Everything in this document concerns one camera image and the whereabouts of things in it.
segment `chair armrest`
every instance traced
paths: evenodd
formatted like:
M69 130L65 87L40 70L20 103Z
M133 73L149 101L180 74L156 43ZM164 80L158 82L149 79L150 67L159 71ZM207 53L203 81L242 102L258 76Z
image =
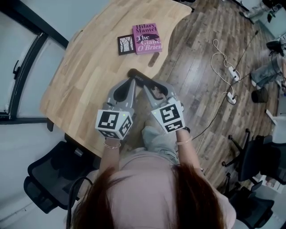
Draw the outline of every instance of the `chair armrest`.
M264 137L263 139L263 144L267 144L267 143L271 143L272 142L272 136L271 135L267 135Z

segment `wooden tabletop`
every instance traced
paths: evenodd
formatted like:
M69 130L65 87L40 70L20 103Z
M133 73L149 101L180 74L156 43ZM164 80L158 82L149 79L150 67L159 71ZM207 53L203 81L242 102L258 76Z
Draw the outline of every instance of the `wooden tabletop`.
M69 42L65 56L41 101L41 112L78 143L102 156L104 139L95 130L97 110L109 89L131 68L153 78L168 54L177 23L191 8L172 0L116 0ZM117 37L132 26L156 23L163 51L118 55Z

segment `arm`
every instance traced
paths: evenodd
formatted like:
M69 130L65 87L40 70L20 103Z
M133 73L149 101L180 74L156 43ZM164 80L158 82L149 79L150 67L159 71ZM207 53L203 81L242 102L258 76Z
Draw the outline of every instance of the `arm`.
M283 80L281 81L282 83L282 91L286 93L286 59L282 59L282 74L283 74Z
M120 140L107 138L105 143L109 146L117 147L120 144ZM109 167L114 167L115 171L119 170L119 147L116 149L111 149L104 146L99 167L99 175Z
M286 78L286 59L285 58L282 59L282 73L283 73L283 77Z
M177 142L187 141L191 136L189 132L184 129L176 131ZM193 147L192 141L188 141L185 144L178 145L178 154L180 163L190 164L195 169L200 169L200 162L198 160L197 152Z

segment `hardwood floor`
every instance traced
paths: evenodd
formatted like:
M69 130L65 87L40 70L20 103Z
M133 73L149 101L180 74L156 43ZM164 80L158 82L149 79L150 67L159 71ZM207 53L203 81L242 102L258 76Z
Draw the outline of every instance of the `hardwood floor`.
M210 66L210 59L217 52L213 40L218 39L219 49L227 55L230 63L236 65L255 31L259 30L237 68L243 77L270 60L265 44L272 37L260 25L252 25L241 17L239 11L243 9L232 1L197 0L192 7L195 8L194 13L174 30L168 57L156 78L174 86L184 104L186 125L191 129L191 135L196 136L207 127L218 100L217 108L223 100L221 94L229 87ZM231 81L222 55L214 57L213 66L227 81ZM273 114L277 111L276 84L266 87L269 101L261 104L251 100L251 92L255 89L249 77L233 87L238 95L237 104L233 106L224 101L205 135L193 140L206 177L218 188L224 185L227 172L231 173L232 182L237 181L234 166L221 166L222 161L229 161L237 154L227 136L231 134L243 145L246 128L250 129L252 136L270 134L273 126L264 110L268 109ZM140 130L150 111L146 96L140 93L137 116L126 148L138 147L142 142Z

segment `window frame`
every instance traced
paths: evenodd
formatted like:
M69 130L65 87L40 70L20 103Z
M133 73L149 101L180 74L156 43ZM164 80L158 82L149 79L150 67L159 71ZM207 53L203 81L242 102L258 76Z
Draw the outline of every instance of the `window frame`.
M0 112L0 125L47 123L48 118L17 117L21 95L31 67L47 38L52 38L64 49L67 48L68 40L20 0L1 1L0 11L37 35L29 48L22 65L16 68L14 77L15 85L11 94L9 108L5 112Z

